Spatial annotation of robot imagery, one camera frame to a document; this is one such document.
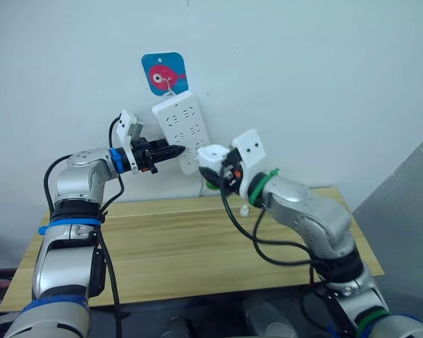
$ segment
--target fish sticker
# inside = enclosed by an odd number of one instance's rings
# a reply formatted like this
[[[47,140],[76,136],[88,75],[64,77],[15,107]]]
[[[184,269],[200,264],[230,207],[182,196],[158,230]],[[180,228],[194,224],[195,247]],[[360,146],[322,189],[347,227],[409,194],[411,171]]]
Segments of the fish sticker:
[[[155,95],[165,95],[169,89],[176,94],[188,90],[185,64],[179,53],[145,54],[141,63]]]

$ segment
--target pink fish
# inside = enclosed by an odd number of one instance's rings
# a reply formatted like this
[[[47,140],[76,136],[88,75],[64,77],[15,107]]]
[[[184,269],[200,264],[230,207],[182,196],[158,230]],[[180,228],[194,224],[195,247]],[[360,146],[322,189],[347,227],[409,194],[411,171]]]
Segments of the pink fish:
[[[178,75],[167,65],[154,65],[150,68],[149,79],[157,89],[168,90],[167,81],[172,88],[176,85],[178,79],[185,79],[185,74]]]

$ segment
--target wooden table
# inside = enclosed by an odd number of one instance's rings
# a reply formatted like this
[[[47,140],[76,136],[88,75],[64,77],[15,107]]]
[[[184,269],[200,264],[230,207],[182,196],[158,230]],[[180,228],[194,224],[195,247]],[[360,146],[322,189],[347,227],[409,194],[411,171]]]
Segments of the wooden table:
[[[319,194],[345,204],[334,188],[317,189]],[[229,203],[236,215],[243,205],[232,196]],[[251,208],[241,224],[252,229],[259,211]],[[373,275],[384,272],[357,223],[352,233],[362,258]],[[42,220],[47,224],[47,217]],[[308,267],[279,267],[263,261],[252,242],[231,224],[217,196],[118,203],[109,207],[102,232],[113,260],[122,303],[172,299],[250,289],[264,289],[308,283]],[[302,242],[289,228],[266,215],[260,237]],[[31,302],[33,268],[42,236],[31,241],[0,311],[19,311]],[[262,246],[273,258],[296,261],[308,258],[288,246]],[[91,306],[113,303],[111,288],[90,299]]]

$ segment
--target robotic arm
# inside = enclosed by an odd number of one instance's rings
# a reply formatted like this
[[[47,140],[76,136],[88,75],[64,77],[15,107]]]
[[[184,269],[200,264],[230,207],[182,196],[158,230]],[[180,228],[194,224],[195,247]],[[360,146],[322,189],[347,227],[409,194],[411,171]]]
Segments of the robotic arm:
[[[104,222],[105,183],[119,174],[150,170],[155,163],[175,158],[185,147],[165,139],[148,142],[140,136],[142,121],[123,111],[117,134],[120,148],[81,151],[68,158],[57,181],[50,223],[44,235],[28,304],[6,333],[6,338],[87,337],[87,300],[104,289],[106,263],[98,247],[98,227]]]
[[[312,252],[312,266],[324,285],[322,298],[334,322],[349,337],[423,338],[423,324],[391,315],[368,265],[360,258],[350,231],[351,216],[337,201],[277,175],[266,166],[255,130],[232,141],[199,149],[200,171],[225,195],[264,208],[291,227]]]

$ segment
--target power strip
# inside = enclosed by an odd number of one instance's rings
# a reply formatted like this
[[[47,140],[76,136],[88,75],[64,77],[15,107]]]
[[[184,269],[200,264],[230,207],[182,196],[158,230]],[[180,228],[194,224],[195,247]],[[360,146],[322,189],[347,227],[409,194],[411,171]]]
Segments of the power strip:
[[[210,144],[197,97],[187,90],[157,104],[152,112],[166,141],[185,147],[178,157],[180,167],[185,175],[193,174],[199,168],[197,150]]]

